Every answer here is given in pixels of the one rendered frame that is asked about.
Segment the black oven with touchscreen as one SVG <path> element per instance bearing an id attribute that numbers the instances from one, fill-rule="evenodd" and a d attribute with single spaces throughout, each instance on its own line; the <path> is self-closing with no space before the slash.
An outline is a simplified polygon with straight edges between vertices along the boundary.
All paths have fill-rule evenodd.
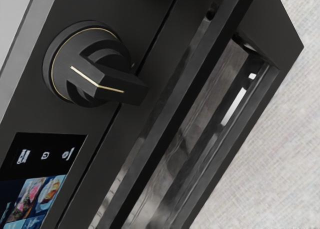
<path id="1" fill-rule="evenodd" d="M 26 3 L 0 229 L 188 229 L 304 47 L 281 0 Z"/>

